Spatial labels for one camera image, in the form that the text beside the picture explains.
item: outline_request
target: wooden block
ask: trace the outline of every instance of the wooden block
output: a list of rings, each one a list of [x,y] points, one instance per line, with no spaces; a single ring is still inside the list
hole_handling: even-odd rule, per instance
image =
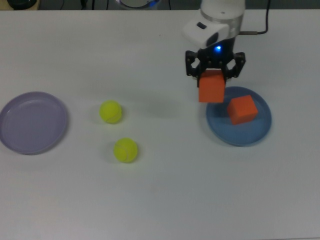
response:
[[[199,102],[223,103],[225,87],[226,83],[221,70],[205,71],[199,81]]]
[[[231,99],[227,112],[233,125],[252,121],[258,114],[258,109],[250,95]]]

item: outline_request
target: white table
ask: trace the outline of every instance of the white table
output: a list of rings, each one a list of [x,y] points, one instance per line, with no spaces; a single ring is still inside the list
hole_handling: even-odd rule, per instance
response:
[[[19,155],[0,144],[1,240],[253,240],[320,236],[320,11],[272,10],[270,32],[239,36],[243,86],[269,104],[264,141],[209,130],[181,36],[192,11],[0,14],[0,107],[29,91],[60,98],[65,138]],[[263,30],[246,11],[243,30]],[[99,104],[124,108],[103,124]],[[138,161],[113,144],[135,139]]]

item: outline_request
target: yellow tennis ball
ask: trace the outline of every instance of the yellow tennis ball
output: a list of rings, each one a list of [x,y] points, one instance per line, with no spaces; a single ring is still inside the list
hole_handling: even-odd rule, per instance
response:
[[[113,154],[122,163],[132,163],[138,155],[138,146],[130,138],[118,140],[113,148]]]
[[[101,104],[99,110],[102,120],[109,124],[116,124],[122,116],[121,106],[114,100],[108,100]]]

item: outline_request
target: lavender plate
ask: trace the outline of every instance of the lavender plate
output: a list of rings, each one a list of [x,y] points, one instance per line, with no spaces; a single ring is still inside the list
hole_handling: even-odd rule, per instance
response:
[[[27,92],[0,112],[0,141],[19,154],[40,154],[61,139],[67,124],[67,110],[58,98],[45,92]]]

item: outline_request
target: plate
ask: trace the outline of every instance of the plate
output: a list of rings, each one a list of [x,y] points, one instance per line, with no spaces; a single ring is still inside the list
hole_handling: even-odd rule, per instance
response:
[[[251,95],[258,114],[254,120],[233,125],[227,107],[233,98]],[[208,103],[206,119],[211,130],[224,142],[234,146],[250,146],[259,143],[272,124],[271,111],[266,101],[254,91],[240,86],[227,87],[223,103]]]
[[[46,92],[27,92],[2,109],[0,141],[19,154],[39,154],[61,139],[67,124],[67,110],[58,98]]]

